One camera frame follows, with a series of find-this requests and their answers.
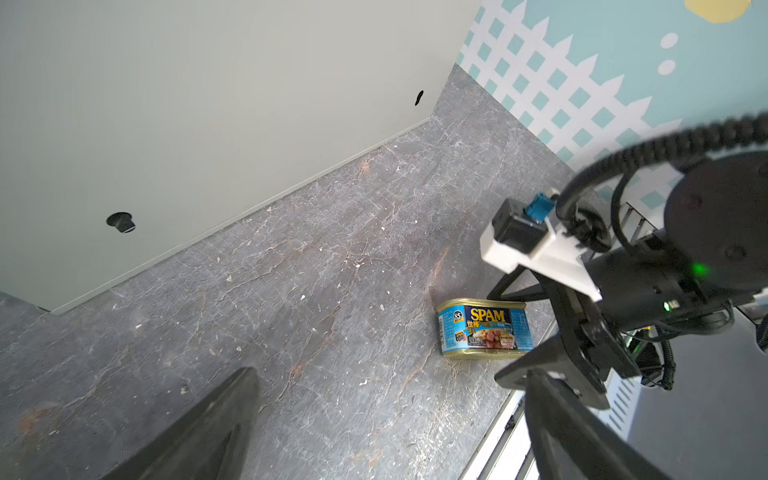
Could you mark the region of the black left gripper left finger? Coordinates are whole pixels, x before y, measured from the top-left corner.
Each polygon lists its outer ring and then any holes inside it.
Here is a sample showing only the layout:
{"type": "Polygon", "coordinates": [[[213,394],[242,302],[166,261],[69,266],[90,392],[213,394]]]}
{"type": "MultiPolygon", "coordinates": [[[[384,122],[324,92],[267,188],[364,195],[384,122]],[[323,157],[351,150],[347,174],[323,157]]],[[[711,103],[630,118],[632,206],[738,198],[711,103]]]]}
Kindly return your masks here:
{"type": "Polygon", "coordinates": [[[254,368],[236,370],[108,479],[239,479],[258,400],[254,368]]]}

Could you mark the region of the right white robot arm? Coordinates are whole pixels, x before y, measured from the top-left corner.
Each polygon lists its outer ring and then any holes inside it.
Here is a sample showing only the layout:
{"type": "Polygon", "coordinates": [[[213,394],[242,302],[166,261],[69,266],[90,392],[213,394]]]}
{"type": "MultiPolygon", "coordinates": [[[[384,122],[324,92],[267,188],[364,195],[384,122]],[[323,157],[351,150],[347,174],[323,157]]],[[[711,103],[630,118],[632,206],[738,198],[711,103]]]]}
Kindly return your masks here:
{"type": "Polygon", "coordinates": [[[767,116],[679,130],[607,155],[559,193],[506,199],[480,239],[502,271],[491,298],[548,301],[558,332],[496,374],[522,390],[529,371],[559,375],[584,404],[606,409],[610,374],[669,390],[671,342],[732,326],[767,288],[767,116]],[[681,177],[663,225],[630,240],[617,218],[641,169],[681,177]]]}

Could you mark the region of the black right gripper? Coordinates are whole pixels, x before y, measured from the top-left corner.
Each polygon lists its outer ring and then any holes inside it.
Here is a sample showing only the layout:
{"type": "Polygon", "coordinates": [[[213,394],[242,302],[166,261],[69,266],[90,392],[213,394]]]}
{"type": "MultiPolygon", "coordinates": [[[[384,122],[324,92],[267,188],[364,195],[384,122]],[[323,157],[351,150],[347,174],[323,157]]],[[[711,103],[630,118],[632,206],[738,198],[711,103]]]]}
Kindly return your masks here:
{"type": "Polygon", "coordinates": [[[550,301],[559,332],[496,373],[494,380],[504,389],[525,390],[530,371],[541,370],[562,380],[584,405],[607,410],[609,401],[604,382],[611,371],[621,378],[640,375],[620,336],[606,323],[592,299],[548,277],[542,285],[509,291],[526,271],[518,266],[505,274],[487,295],[503,302],[550,301]]]}

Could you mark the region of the gold rectangular sardine tin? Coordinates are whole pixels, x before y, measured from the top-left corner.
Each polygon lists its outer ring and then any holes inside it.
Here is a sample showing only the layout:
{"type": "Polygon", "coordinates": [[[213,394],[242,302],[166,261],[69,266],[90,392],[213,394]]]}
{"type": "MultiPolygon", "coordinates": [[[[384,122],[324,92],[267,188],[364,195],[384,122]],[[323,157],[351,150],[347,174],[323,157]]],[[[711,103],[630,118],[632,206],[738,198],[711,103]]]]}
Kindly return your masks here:
{"type": "Polygon", "coordinates": [[[534,349],[525,303],[458,298],[436,313],[444,357],[515,360],[534,349]]]}

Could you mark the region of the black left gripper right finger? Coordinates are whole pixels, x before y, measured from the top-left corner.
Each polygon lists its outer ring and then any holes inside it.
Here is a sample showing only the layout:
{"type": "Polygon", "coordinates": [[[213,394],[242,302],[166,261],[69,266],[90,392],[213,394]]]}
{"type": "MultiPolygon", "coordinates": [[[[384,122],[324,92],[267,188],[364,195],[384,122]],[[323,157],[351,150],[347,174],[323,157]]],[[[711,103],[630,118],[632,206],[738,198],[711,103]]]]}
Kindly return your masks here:
{"type": "Polygon", "coordinates": [[[664,479],[666,474],[603,424],[561,380],[527,376],[526,423],[542,479],[664,479]]]}

